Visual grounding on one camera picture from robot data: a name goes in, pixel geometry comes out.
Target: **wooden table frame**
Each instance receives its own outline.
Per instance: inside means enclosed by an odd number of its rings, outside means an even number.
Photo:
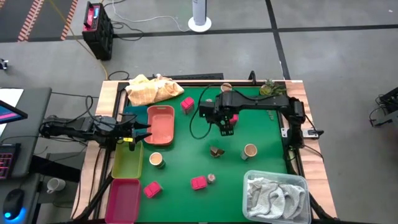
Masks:
[[[310,120],[312,120],[310,107],[308,105],[308,99],[305,93],[304,84],[301,80],[274,80],[275,82],[284,83],[287,89],[287,94],[292,97],[298,98],[304,103],[305,113]],[[252,80],[177,80],[178,84],[184,86],[207,86],[209,83],[222,84],[228,82],[236,86],[253,86]],[[256,86],[264,84],[265,80],[258,80]],[[119,113],[123,112],[123,108],[127,103],[126,92],[123,91],[124,87],[128,85],[128,81],[104,81],[99,95],[98,105],[96,109],[96,115],[113,116],[117,117],[120,121],[121,116]],[[284,119],[284,126],[287,125],[287,121]],[[311,128],[311,124],[306,120],[302,125],[302,128]],[[305,144],[316,149],[320,152],[318,140],[305,139]],[[85,161],[81,170],[81,192],[80,202],[77,205],[78,194],[76,194],[75,204],[73,211],[76,206],[77,211],[75,217],[83,211],[88,205],[91,191],[91,198],[95,195],[98,190],[98,186],[110,172],[113,166],[114,151],[100,149],[96,142],[89,142],[86,150]],[[308,151],[306,148],[300,150],[294,162],[294,168],[297,172],[300,172],[302,168],[304,176],[308,182],[308,188],[312,193],[313,197],[320,206],[332,217],[336,217],[336,210],[331,196],[328,177],[326,176],[325,166],[319,155],[314,152]],[[105,216],[106,204],[108,202],[109,188],[103,195],[100,206],[91,214],[91,218],[103,218]]]

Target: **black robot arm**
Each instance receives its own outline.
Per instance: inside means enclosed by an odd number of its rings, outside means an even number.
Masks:
[[[289,122],[287,137],[289,146],[303,147],[301,124],[305,121],[304,104],[294,97],[278,96],[245,96],[238,91],[224,91],[216,96],[214,102],[199,102],[199,116],[206,118],[210,124],[220,128],[222,136],[234,134],[229,120],[241,110],[277,110]]]
[[[45,138],[66,135],[83,141],[96,141],[100,147],[120,139],[129,142],[129,148],[134,150],[137,142],[150,136],[152,133],[134,134],[134,129],[148,128],[150,125],[138,123],[135,115],[127,121],[118,122],[109,116],[81,117],[75,119],[49,116],[40,127],[40,134]]]

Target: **yellow cable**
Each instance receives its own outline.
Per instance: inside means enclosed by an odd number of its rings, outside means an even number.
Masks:
[[[65,19],[65,17],[62,15],[62,13],[60,12],[59,8],[54,4],[54,2],[52,0],[49,0],[52,7],[56,10],[56,12],[58,13],[58,15],[60,15],[60,17],[62,18],[62,20],[64,21],[64,23],[68,26],[70,32],[72,33],[73,38],[75,38],[75,41],[77,41],[91,56],[93,56],[93,58],[99,63],[99,65],[102,67],[102,69],[104,70],[105,73],[105,80],[108,80],[108,71],[106,70],[105,66],[102,64],[102,62],[100,60],[97,60],[97,58],[95,57],[95,55],[91,52],[91,50],[88,50],[86,46],[84,46],[78,39],[77,36],[75,35],[75,33],[73,32],[72,28],[70,27],[70,25],[68,24],[67,20]]]

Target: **pink cube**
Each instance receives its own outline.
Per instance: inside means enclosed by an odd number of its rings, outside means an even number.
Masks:
[[[181,102],[182,111],[185,114],[189,114],[195,108],[195,102],[191,97],[187,97]]]
[[[234,116],[229,119],[229,123],[232,124],[233,126],[235,126],[236,122],[238,122],[239,120],[239,116],[237,114],[234,114]]]
[[[195,177],[191,179],[191,186],[193,190],[204,189],[207,187],[207,180],[205,176]]]
[[[155,197],[160,191],[162,191],[162,187],[156,181],[153,181],[144,188],[144,194],[148,198]]]

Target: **computer monitor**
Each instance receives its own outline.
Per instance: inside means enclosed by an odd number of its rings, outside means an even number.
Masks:
[[[0,124],[26,119],[27,114],[0,100]]]

